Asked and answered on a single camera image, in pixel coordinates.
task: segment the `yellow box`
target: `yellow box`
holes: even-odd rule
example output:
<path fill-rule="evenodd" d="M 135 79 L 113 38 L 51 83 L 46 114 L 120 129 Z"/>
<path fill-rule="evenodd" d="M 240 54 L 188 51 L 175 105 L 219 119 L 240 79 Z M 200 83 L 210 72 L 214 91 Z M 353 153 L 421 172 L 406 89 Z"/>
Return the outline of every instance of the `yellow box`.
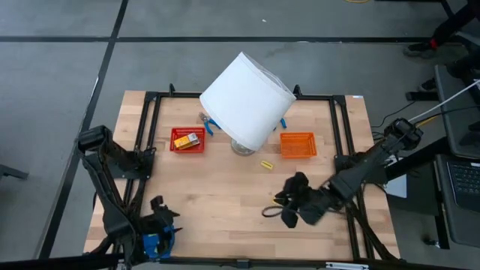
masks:
<path fill-rule="evenodd" d="M 183 136 L 182 138 L 178 138 L 173 141 L 173 144 L 175 144 L 177 149 L 187 149 L 199 143 L 200 141 L 195 133 L 190 133 L 187 136 Z"/>

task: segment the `keyboard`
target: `keyboard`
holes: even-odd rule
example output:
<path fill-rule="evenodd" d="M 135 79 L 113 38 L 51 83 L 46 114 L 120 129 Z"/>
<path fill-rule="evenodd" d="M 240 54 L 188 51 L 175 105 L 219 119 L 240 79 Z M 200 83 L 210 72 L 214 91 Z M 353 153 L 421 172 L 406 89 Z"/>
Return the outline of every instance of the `keyboard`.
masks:
<path fill-rule="evenodd" d="M 480 212 L 480 163 L 447 163 L 455 202 L 458 206 Z"/>

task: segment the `red plastic basket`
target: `red plastic basket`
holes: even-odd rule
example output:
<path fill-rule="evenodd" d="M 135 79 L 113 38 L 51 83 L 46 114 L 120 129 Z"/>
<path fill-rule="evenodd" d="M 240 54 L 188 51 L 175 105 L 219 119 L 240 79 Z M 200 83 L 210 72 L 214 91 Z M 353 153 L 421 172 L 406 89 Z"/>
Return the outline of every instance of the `red plastic basket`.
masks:
<path fill-rule="evenodd" d="M 317 155 L 313 132 L 280 133 L 280 152 L 283 158 L 310 158 Z"/>
<path fill-rule="evenodd" d="M 188 134 L 195 133 L 200 141 L 199 144 L 186 149 L 177 149 L 174 140 L 187 136 Z M 172 135 L 170 136 L 170 151 L 179 153 L 179 154 L 193 154 L 193 153 L 203 153 L 205 148 L 205 128 L 204 127 L 174 127 L 172 128 Z"/>

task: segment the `lamp base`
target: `lamp base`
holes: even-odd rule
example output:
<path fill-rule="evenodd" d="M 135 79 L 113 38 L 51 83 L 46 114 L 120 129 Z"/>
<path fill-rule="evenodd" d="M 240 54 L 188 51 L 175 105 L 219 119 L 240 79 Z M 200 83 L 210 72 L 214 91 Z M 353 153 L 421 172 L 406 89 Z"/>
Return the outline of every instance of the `lamp base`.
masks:
<path fill-rule="evenodd" d="M 241 156 L 249 156 L 255 153 L 254 150 L 250 150 L 249 148 L 246 148 L 245 146 L 241 145 L 234 139 L 232 139 L 232 150 L 237 154 Z"/>

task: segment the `plastic basket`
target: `plastic basket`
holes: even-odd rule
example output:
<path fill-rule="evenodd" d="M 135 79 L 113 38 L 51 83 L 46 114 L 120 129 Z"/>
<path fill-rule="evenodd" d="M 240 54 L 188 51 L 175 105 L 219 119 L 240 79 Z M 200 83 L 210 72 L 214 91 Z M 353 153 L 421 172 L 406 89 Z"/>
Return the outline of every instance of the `plastic basket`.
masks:
<path fill-rule="evenodd" d="M 199 144 L 186 149 L 177 149 L 173 141 L 188 134 L 195 133 L 200 141 Z M 179 154 L 194 154 L 194 153 L 203 153 L 205 148 L 205 128 L 204 127 L 174 127 L 172 128 L 172 135 L 170 136 L 170 151 L 179 153 Z"/>
<path fill-rule="evenodd" d="M 310 158 L 317 155 L 313 132 L 280 133 L 282 158 Z"/>

